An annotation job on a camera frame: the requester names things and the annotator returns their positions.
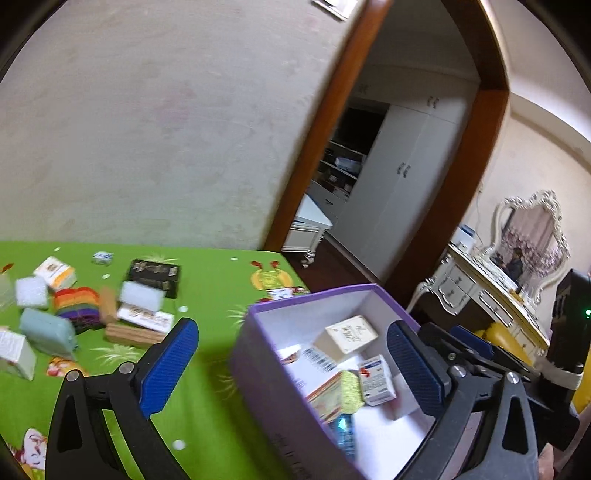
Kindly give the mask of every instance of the blue gripper pad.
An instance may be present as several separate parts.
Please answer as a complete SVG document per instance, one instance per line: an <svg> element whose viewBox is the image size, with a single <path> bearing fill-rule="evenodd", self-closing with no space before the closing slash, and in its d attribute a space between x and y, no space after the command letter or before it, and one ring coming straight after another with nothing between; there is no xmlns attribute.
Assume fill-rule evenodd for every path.
<svg viewBox="0 0 591 480"><path fill-rule="evenodd" d="M150 347L138 363L147 367L138 375L139 407L145 418L162 411L191 361L199 343L199 329L191 319L181 319L162 343Z"/></svg>
<svg viewBox="0 0 591 480"><path fill-rule="evenodd" d="M483 340L480 337L474 335L470 330L465 329L461 325L454 325L452 328L449 329L450 335L453 335L461 342L465 343L471 349L478 352L478 354L482 358L486 358L487 360L492 360L494 355L492 351L492 345Z"/></svg>
<svg viewBox="0 0 591 480"><path fill-rule="evenodd" d="M446 395L444 383L429 368L415 345L409 340L403 331L407 325L404 324L402 327L400 325L403 323L403 321L394 322L388 327L386 336L388 351L413 392L414 398L423 413L438 419L444 411L443 401ZM410 328L407 327L407 329L409 335L415 335L416 337L416 334ZM416 337L416 341L426 348L418 337ZM447 381L451 384L449 376L445 372L443 372L443 375L447 377Z"/></svg>

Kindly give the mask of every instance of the vanity table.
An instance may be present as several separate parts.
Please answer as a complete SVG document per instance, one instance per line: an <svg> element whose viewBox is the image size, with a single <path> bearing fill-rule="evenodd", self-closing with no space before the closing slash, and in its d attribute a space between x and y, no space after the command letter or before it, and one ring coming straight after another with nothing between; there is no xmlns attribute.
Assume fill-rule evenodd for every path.
<svg viewBox="0 0 591 480"><path fill-rule="evenodd" d="M446 321L461 325L478 314L488 324L490 318L509 330L532 361L544 356L550 341L535 313L544 288L567 271L570 251L561 223L562 212L552 190L540 190L529 199L504 199L493 214L492 243L476 255L448 244L436 272L415 289L407 311L421 296L433 293L452 316L447 315ZM518 285L521 294L515 293ZM437 302L430 302L436 308L432 314L438 316ZM464 319L454 322L453 316L468 304Z"/></svg>
<svg viewBox="0 0 591 480"><path fill-rule="evenodd" d="M545 355L550 345L545 332L524 305L497 283L483 265L455 245L447 246L439 268L417 286L407 312L426 293L434 293L451 315L458 315L472 299L494 322L509 329L532 360Z"/></svg>

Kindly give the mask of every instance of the barcode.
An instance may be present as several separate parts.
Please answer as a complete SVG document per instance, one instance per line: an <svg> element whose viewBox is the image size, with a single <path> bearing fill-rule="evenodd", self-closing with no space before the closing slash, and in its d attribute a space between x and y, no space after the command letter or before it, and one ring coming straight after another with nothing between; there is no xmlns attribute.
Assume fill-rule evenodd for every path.
<svg viewBox="0 0 591 480"><path fill-rule="evenodd" d="M303 355L310 361L314 362L318 367L320 367L324 372L333 371L336 368L336 363L334 363L330 358L322 355L314 348L307 348L304 350Z"/></svg>

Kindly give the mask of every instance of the ornate mirror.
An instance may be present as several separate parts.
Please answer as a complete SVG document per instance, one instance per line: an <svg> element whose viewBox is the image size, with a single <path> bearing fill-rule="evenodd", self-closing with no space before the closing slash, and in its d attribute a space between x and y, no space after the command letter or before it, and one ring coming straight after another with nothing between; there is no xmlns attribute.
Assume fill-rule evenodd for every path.
<svg viewBox="0 0 591 480"><path fill-rule="evenodd" d="M521 293L533 308L544 288L562 278L570 258L561 230L562 213L553 190L528 200L510 197L495 209L493 239L479 255L495 280Z"/></svg>

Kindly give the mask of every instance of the blue bottle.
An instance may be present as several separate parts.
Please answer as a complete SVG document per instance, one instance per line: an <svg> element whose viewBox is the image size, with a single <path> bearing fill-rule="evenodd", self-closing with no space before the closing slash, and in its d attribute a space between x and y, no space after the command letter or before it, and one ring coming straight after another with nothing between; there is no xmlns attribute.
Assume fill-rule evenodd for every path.
<svg viewBox="0 0 591 480"><path fill-rule="evenodd" d="M342 413L335 420L329 423L329 427L335 434L335 442L349 460L355 461L355 428L353 427L353 416L349 413Z"/></svg>

